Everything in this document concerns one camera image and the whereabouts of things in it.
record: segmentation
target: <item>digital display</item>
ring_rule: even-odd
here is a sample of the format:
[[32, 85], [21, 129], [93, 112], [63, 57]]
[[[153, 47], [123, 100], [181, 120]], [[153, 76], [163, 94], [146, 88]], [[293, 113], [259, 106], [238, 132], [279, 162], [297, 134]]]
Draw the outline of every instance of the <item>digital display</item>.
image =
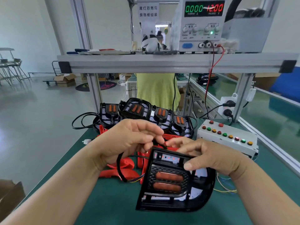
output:
[[186, 1], [185, 17], [222, 16], [224, 0], [219, 1]]

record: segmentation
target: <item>round rug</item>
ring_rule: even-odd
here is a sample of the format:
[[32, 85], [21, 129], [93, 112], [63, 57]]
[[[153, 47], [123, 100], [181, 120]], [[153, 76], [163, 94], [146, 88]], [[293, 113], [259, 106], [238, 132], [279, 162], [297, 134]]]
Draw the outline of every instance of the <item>round rug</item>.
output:
[[[111, 81], [99, 81], [100, 83], [100, 88], [101, 90], [106, 90], [106, 89], [110, 89], [113, 88], [117, 85], [117, 83], [115, 82], [111, 82]], [[88, 83], [84, 83], [81, 85], [76, 86], [75, 88], [77, 91], [90, 91], [89, 87], [88, 87]]]

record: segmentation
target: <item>person's left hand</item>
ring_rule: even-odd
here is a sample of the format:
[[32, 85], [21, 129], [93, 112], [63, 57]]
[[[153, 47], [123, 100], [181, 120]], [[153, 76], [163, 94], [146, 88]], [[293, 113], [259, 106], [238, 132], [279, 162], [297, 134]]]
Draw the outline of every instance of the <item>person's left hand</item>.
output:
[[86, 150], [101, 170], [107, 164], [115, 163], [122, 152], [124, 158], [135, 151], [150, 150], [154, 138], [158, 143], [164, 144], [162, 135], [163, 130], [149, 121], [124, 119], [92, 140]]

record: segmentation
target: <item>forearm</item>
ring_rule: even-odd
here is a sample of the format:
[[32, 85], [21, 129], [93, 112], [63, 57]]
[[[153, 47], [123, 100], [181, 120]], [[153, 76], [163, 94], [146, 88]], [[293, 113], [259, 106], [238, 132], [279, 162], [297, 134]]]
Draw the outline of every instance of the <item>forearm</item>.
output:
[[253, 161], [241, 162], [231, 175], [254, 224], [298, 224], [300, 208]]
[[99, 173], [87, 149], [80, 150], [1, 225], [73, 224]]

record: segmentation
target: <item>paper sign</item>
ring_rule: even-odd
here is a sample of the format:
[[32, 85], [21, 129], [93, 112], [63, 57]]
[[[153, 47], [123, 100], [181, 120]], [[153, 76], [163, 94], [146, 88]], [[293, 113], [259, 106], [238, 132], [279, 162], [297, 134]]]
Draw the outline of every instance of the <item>paper sign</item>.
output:
[[140, 21], [159, 21], [159, 3], [138, 3]]

